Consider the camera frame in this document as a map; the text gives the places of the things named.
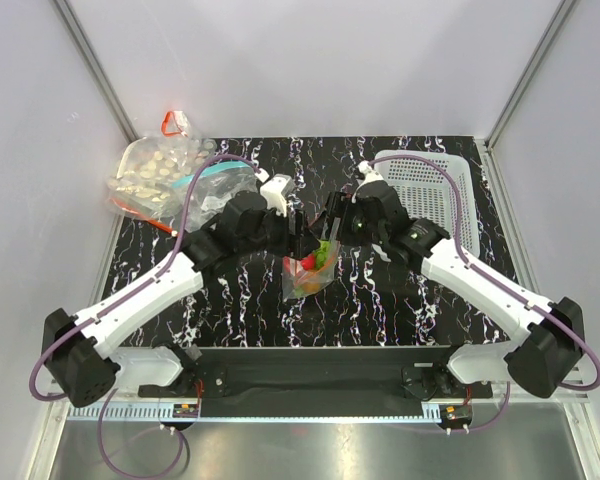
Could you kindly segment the bag of round biscuits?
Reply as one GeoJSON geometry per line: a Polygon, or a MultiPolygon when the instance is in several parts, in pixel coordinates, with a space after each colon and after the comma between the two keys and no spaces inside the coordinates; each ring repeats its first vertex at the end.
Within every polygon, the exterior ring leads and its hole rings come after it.
{"type": "Polygon", "coordinates": [[[183,135],[143,137],[131,143],[106,180],[108,206],[170,234],[181,211],[177,190],[215,152],[214,140],[183,135]]]}

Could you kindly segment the white plastic basket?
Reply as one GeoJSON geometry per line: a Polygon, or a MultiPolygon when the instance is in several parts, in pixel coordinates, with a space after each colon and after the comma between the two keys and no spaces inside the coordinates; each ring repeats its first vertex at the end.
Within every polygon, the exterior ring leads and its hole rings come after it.
{"type": "Polygon", "coordinates": [[[427,218],[450,234],[459,233],[462,246],[480,255],[476,202],[469,163],[461,156],[437,152],[382,150],[374,166],[397,191],[409,215],[427,218]]]}

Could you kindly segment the brown kiwi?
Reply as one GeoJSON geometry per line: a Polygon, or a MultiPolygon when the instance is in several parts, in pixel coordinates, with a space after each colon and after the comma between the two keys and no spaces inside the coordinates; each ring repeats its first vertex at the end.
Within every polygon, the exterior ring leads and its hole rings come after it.
{"type": "Polygon", "coordinates": [[[301,290],[306,295],[312,295],[324,288],[324,284],[322,282],[305,282],[301,285],[301,290]]]}

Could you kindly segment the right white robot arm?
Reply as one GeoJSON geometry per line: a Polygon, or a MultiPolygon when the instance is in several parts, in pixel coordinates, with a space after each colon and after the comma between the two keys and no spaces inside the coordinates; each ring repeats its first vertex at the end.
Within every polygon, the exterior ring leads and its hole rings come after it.
{"type": "Polygon", "coordinates": [[[456,396],[479,381],[513,381],[547,399],[583,357],[578,303],[568,297],[552,301],[488,267],[443,227],[410,217],[385,181],[364,183],[354,194],[330,194],[321,218],[342,244],[373,247],[390,263],[461,296],[505,332],[505,342],[468,344],[447,355],[433,374],[443,395],[456,396]]]}

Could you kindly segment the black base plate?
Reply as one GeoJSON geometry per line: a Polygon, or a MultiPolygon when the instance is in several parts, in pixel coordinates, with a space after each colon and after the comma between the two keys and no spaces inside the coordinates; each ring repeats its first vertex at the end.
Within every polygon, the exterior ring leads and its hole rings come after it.
{"type": "Polygon", "coordinates": [[[265,347],[202,349],[167,387],[151,380],[145,398],[199,398],[226,407],[377,406],[463,402],[493,396],[489,384],[463,386],[442,370],[447,347],[265,347]]]}

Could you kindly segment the red apple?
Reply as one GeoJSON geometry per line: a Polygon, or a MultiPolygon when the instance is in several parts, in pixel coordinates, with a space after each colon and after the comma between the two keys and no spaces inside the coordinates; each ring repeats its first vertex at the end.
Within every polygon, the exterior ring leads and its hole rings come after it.
{"type": "Polygon", "coordinates": [[[316,269],[316,257],[314,254],[310,254],[300,261],[302,268],[305,271],[313,271],[316,269]]]}

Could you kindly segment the aluminium frame post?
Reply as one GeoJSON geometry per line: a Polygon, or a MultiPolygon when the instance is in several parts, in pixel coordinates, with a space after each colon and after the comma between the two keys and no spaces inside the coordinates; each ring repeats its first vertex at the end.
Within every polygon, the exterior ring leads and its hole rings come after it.
{"type": "Polygon", "coordinates": [[[512,117],[515,115],[525,95],[547,60],[551,50],[562,31],[569,22],[572,14],[579,6],[578,0],[561,0],[536,44],[519,79],[517,80],[504,108],[499,114],[490,133],[485,137],[486,149],[491,152],[502,137],[512,117]]]}
{"type": "Polygon", "coordinates": [[[123,137],[129,143],[138,140],[139,135],[71,2],[51,0],[50,4],[58,15],[123,137]]]}

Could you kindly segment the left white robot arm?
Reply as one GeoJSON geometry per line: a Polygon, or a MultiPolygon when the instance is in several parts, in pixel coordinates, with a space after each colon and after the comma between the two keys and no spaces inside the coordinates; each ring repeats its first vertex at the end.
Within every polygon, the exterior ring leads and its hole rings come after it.
{"type": "Polygon", "coordinates": [[[302,258],[313,246],[302,211],[282,213],[259,193],[241,192],[200,229],[178,237],[171,254],[114,295],[76,314],[58,308],[44,321],[41,356],[60,388],[56,399],[86,407],[109,393],[124,367],[114,355],[137,329],[252,253],[302,258]]]}

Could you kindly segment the right aluminium frame post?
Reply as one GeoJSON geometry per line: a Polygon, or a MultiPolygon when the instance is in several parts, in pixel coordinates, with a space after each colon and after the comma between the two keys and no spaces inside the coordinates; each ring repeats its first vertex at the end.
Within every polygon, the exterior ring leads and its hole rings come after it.
{"type": "Polygon", "coordinates": [[[547,60],[551,50],[562,31],[569,22],[572,14],[579,6],[578,0],[561,0],[536,44],[519,79],[517,80],[504,108],[499,114],[490,133],[485,137],[486,149],[491,152],[502,137],[512,117],[515,115],[525,95],[547,60]]]}

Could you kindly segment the left aluminium frame post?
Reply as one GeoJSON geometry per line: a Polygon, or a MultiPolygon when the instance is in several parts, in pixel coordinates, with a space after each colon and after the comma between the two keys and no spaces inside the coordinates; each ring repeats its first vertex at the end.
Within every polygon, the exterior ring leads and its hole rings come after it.
{"type": "Polygon", "coordinates": [[[71,2],[51,0],[50,4],[58,15],[123,137],[129,143],[138,140],[139,135],[71,2]]]}

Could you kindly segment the clear bag orange zipper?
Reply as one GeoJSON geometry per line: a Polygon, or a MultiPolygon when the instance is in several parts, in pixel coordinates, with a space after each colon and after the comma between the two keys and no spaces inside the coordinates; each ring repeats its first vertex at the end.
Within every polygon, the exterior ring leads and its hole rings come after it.
{"type": "Polygon", "coordinates": [[[328,224],[324,215],[310,222],[304,211],[292,211],[282,252],[283,299],[299,300],[330,285],[340,251],[336,239],[339,220],[328,224]]]}

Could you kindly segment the clear bag teal zipper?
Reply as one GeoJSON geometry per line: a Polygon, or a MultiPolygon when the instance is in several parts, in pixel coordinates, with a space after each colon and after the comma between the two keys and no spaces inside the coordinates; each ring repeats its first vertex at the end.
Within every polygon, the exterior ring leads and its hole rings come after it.
{"type": "Polygon", "coordinates": [[[186,230],[194,231],[220,213],[240,191],[257,191],[257,177],[248,165],[239,161],[215,164],[205,169],[190,198],[186,230]]]}

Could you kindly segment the small bag orange zipper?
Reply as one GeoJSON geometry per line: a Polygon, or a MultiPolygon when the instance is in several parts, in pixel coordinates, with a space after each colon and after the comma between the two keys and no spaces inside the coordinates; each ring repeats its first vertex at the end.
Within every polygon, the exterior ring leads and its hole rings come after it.
{"type": "Polygon", "coordinates": [[[167,111],[160,131],[167,138],[183,138],[191,141],[203,138],[202,132],[189,121],[187,115],[181,110],[167,111]]]}

